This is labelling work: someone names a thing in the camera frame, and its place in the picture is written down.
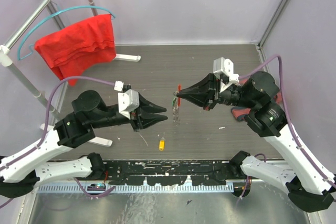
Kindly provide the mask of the metal key holder red handle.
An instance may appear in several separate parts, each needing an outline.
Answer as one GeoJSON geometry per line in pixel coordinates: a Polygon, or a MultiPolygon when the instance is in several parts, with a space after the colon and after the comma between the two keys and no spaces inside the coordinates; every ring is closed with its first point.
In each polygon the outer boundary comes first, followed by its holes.
{"type": "MultiPolygon", "coordinates": [[[[177,91],[174,92],[174,97],[177,97],[177,94],[180,92],[181,90],[181,85],[178,85],[177,91]]],[[[173,123],[175,125],[179,125],[180,123],[180,118],[179,118],[179,108],[181,105],[181,99],[179,97],[177,97],[177,102],[175,104],[174,107],[172,107],[172,112],[173,112],[173,123]]]]}

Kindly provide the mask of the green tag key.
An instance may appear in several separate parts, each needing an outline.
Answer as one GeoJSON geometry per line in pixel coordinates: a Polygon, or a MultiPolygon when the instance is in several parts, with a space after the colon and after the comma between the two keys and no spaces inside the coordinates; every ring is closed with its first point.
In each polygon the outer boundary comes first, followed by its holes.
{"type": "Polygon", "coordinates": [[[175,98],[173,99],[173,101],[172,101],[172,107],[175,106],[176,102],[177,102],[177,97],[175,97],[175,98]]]}

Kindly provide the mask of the yellow tag key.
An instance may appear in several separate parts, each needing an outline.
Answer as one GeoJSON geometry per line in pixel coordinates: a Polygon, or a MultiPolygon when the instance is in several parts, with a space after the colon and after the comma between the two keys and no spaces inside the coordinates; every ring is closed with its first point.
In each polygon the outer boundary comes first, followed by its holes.
{"type": "Polygon", "coordinates": [[[165,139],[160,139],[159,141],[159,151],[163,151],[165,147],[165,139]]]}

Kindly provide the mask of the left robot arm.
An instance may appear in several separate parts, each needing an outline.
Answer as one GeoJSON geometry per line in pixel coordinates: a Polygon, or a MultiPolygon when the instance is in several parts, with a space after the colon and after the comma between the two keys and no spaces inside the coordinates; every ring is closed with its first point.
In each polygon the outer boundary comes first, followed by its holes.
{"type": "Polygon", "coordinates": [[[1,196],[14,199],[34,188],[69,178],[101,179],[106,167],[98,153],[73,161],[51,159],[93,140],[95,129],[130,124],[135,132],[167,120],[166,108],[132,89],[118,93],[118,104],[106,105],[97,91],[87,90],[71,103],[73,112],[58,121],[41,139],[1,158],[1,196]]]}

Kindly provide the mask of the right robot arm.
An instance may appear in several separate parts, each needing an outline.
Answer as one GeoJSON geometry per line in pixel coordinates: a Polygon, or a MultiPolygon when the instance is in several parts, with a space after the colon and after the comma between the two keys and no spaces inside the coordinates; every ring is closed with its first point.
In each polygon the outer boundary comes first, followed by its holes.
{"type": "Polygon", "coordinates": [[[209,111],[217,104],[242,106],[249,109],[244,120],[258,136],[270,143],[290,166],[289,170],[262,162],[245,151],[239,151],[230,161],[233,177],[261,179],[286,193],[294,205],[305,212],[328,209],[334,202],[335,174],[328,171],[299,139],[275,101],[280,89],[271,74],[257,71],[247,81],[225,87],[227,77],[208,74],[202,81],[174,94],[209,111]]]}

